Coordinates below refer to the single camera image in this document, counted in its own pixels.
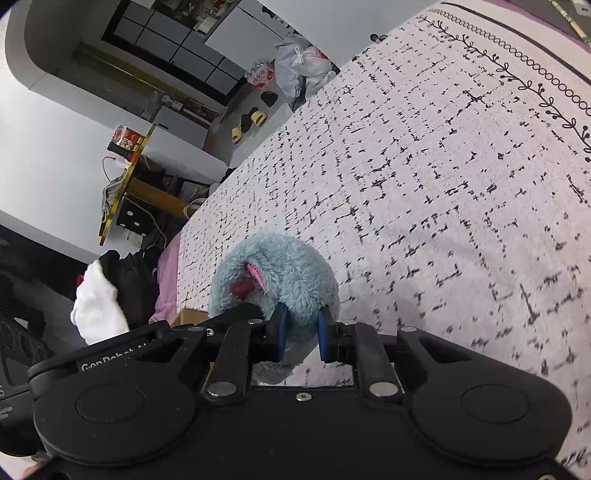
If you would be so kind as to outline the grey plush mouse toy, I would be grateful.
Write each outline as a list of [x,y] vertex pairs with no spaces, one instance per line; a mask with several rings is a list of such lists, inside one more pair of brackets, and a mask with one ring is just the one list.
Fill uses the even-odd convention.
[[318,345],[318,312],[339,316],[339,284],[325,258],[311,245],[279,233],[256,233],[218,264],[209,291],[208,315],[218,316],[247,303],[269,320],[279,304],[287,307],[286,350],[278,363],[256,365],[254,378],[280,384]]

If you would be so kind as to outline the brown cardboard box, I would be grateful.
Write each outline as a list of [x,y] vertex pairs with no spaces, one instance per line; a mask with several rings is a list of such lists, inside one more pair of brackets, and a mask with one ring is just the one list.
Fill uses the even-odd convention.
[[170,323],[172,328],[205,328],[209,320],[206,311],[194,309],[181,309]]

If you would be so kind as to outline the mauve bed sheet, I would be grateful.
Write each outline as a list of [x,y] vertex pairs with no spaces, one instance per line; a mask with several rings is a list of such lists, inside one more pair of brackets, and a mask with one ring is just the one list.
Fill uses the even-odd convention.
[[171,324],[177,313],[177,275],[178,255],[181,233],[178,233],[169,242],[159,257],[157,264],[157,283],[159,288],[155,302],[155,310],[148,323],[166,321]]

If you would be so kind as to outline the white fluffy garment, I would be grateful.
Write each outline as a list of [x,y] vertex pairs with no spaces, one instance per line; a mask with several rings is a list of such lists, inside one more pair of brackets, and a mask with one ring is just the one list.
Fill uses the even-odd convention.
[[93,345],[129,332],[127,320],[117,302],[117,289],[107,280],[98,260],[89,264],[70,321],[86,345]]

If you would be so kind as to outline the black clothes pile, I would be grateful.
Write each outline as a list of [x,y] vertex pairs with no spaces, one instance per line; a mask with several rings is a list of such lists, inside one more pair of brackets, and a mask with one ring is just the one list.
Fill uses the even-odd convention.
[[116,300],[130,330],[147,325],[159,295],[157,263],[162,250],[150,246],[125,258],[109,250],[99,258],[105,278],[116,289]]

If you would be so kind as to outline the round white side table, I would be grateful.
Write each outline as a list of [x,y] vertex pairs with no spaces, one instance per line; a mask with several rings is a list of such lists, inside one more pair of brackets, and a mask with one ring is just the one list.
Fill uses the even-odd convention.
[[150,126],[147,133],[143,135],[142,145],[129,159],[122,157],[127,161],[123,173],[119,177],[110,180],[103,188],[98,229],[98,243],[100,246],[105,245],[125,197],[128,197],[128,201],[131,201],[132,198],[138,199],[152,208],[157,208],[177,218],[189,219],[195,211],[191,203],[183,202],[179,198],[136,178],[135,170],[140,164],[143,151],[155,129],[155,125]]

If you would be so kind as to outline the white black patterned blanket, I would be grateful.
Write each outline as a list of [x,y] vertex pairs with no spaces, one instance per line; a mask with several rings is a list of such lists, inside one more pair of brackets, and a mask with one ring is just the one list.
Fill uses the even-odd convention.
[[259,232],[331,265],[342,320],[412,325],[568,397],[590,475],[590,50],[512,7],[445,1],[353,57],[181,233],[177,305],[205,310]]

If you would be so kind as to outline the yellow slipper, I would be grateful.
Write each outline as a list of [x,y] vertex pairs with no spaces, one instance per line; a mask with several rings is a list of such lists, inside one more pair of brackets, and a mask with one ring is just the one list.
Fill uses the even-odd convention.
[[231,142],[233,144],[238,144],[238,142],[240,140],[242,140],[242,136],[243,136],[242,128],[235,127],[231,130]]
[[267,114],[266,112],[256,110],[250,114],[250,119],[252,119],[252,123],[257,127],[262,127],[264,123],[266,123]]

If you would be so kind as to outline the red snack box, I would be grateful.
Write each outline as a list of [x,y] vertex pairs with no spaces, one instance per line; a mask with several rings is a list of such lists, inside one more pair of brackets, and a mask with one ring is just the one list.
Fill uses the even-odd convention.
[[113,131],[107,150],[121,157],[129,159],[142,145],[144,136],[119,124]]

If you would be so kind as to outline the black slipper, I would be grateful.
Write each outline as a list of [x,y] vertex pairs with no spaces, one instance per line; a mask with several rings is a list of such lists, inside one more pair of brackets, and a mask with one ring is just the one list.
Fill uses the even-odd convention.
[[259,98],[267,107],[273,107],[273,105],[276,104],[276,101],[279,100],[279,95],[273,91],[263,91]]

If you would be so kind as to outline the water bottle pack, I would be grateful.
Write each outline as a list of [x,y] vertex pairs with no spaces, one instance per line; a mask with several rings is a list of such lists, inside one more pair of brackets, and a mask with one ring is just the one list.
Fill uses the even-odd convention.
[[265,60],[253,63],[249,71],[245,73],[247,83],[253,88],[263,89],[268,83],[273,81],[276,72],[274,72],[273,65]]

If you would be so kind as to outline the grey plastic bags pile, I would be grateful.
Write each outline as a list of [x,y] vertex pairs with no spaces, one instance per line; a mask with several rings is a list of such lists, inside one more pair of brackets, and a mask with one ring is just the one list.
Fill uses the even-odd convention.
[[307,39],[295,35],[276,44],[274,72],[276,84],[294,112],[334,80],[339,68]]

